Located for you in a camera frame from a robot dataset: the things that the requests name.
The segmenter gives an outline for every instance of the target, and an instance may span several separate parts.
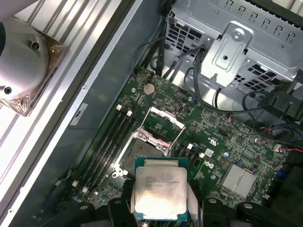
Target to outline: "chip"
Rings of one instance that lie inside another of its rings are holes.
[[[244,141],[244,138],[242,136],[238,136],[237,139],[236,139],[236,142],[239,143],[239,144],[242,144]]]
[[[210,150],[209,148],[206,149],[205,153],[206,156],[212,157],[214,154],[213,150]]]
[[[217,118],[215,116],[210,116],[208,118],[208,122],[210,122],[211,124],[215,124],[216,123]]]

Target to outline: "white sticker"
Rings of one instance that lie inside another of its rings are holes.
[[[209,148],[206,149],[206,151],[205,151],[205,155],[206,155],[206,156],[212,157],[213,154],[214,154],[214,151],[213,151],[213,150],[210,150]]]
[[[84,111],[86,110],[87,106],[88,106],[88,104],[82,103],[82,105],[80,106],[79,110],[77,111],[75,117],[71,121],[71,125],[77,125],[78,124],[78,122],[81,119],[82,115],[84,114]]]

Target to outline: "mounting screw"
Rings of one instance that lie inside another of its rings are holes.
[[[175,24],[175,23],[176,23],[175,19],[174,19],[174,18],[172,18],[172,17],[170,17],[170,18],[168,19],[168,22],[169,22],[169,24],[170,24],[170,25],[172,25],[172,24]]]
[[[32,44],[32,49],[35,50],[35,51],[38,50],[39,47],[40,47],[39,43],[33,43]]]
[[[213,198],[209,199],[208,201],[209,201],[210,203],[217,203],[217,200],[215,200],[215,199],[213,199]]]
[[[253,208],[253,206],[249,203],[244,203],[243,207],[245,207],[246,209],[252,209]]]
[[[10,87],[4,88],[4,93],[5,93],[6,95],[9,95],[9,94],[11,93],[11,88],[10,88]]]

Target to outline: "ram slot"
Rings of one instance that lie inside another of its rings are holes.
[[[88,173],[89,167],[91,166],[92,162],[95,160],[95,158],[98,156],[99,152],[100,152],[100,147],[102,142],[104,141],[104,139],[106,138],[106,136],[110,133],[110,131],[114,128],[114,126],[117,123],[117,120],[119,119],[119,114],[118,112],[115,113],[115,116],[112,120],[111,125],[108,127],[108,129],[106,130],[106,132],[103,134],[102,138],[99,140],[96,149],[94,150],[94,152],[92,153],[92,155],[90,156],[88,162],[85,164],[85,167],[83,168],[84,173],[82,173],[82,179],[85,178],[85,176]]]
[[[116,146],[112,149],[113,152],[110,154],[109,159],[108,159],[105,167],[101,169],[102,170],[101,173],[98,175],[98,178],[92,184],[93,189],[95,189],[96,187],[98,187],[102,183],[102,178],[103,178],[104,174],[109,169],[109,167],[113,163],[115,157],[117,156],[119,151],[121,151],[122,145],[124,144],[124,142],[128,138],[128,136],[125,136],[125,135],[129,135],[130,132],[132,132],[134,121],[135,121],[135,119],[131,118],[131,120],[128,123],[128,126],[125,127],[125,129],[121,132],[120,138],[116,141],[116,144],[115,144]]]
[[[97,154],[90,165],[90,168],[88,169],[87,173],[85,176],[82,178],[82,183],[83,185],[86,185],[89,182],[89,179],[91,178],[91,175],[94,173],[94,170],[96,168],[96,165],[98,164],[98,160],[102,157],[103,155],[103,148],[108,145],[108,143],[111,142],[111,139],[113,135],[116,133],[117,128],[121,125],[121,122],[125,118],[126,113],[122,111],[119,115],[114,124],[110,127],[109,130],[107,130],[107,133],[105,134],[105,138],[102,140],[100,143],[100,146],[98,147]]]
[[[115,133],[112,135],[110,140],[108,141],[107,145],[104,146],[104,149],[102,150],[102,155],[99,157],[98,160],[96,160],[97,165],[94,166],[94,171],[89,176],[88,180],[88,186],[92,185],[92,182],[96,178],[96,176],[99,174],[100,169],[105,165],[106,160],[110,156],[110,153],[113,149],[113,147],[116,144],[117,138],[120,137],[121,133],[123,132],[124,128],[128,125],[129,118],[125,117],[118,128],[116,128]]]

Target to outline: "screw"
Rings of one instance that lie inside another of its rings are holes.
[[[235,87],[235,86],[237,86],[237,84],[235,82],[232,82],[231,87]]]
[[[209,201],[210,203],[217,203],[217,200],[215,200],[215,199],[213,199],[213,198],[209,199],[208,201]]]
[[[223,156],[224,157],[229,157],[229,153],[228,152],[224,152]]]
[[[38,50],[39,47],[40,47],[39,43],[33,43],[32,44],[32,49],[35,50],[35,51]]]
[[[11,93],[11,88],[10,88],[10,87],[4,88],[4,93],[5,93],[6,95],[9,95],[9,94]]]
[[[253,206],[249,203],[244,203],[243,207],[245,207],[246,209],[252,209],[253,208]]]

